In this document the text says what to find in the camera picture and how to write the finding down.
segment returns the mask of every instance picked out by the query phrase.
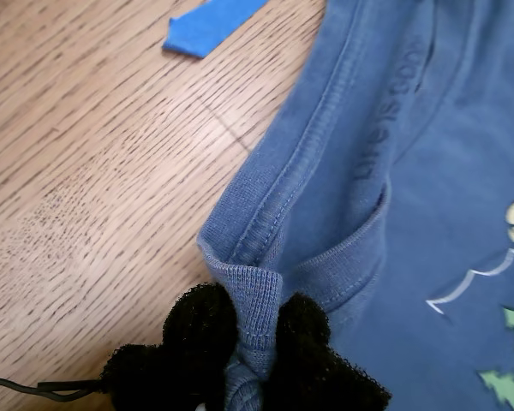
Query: wooden floor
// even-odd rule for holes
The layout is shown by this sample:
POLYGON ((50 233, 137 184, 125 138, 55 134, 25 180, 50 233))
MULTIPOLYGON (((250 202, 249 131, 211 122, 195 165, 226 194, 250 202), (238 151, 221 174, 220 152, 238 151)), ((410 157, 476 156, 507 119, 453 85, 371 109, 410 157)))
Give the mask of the wooden floor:
MULTIPOLYGON (((270 0, 209 57, 198 0, 0 0, 0 377, 96 378, 208 279, 195 235, 308 55, 324 0, 270 0)), ((0 410, 111 409, 0 388, 0 410)))

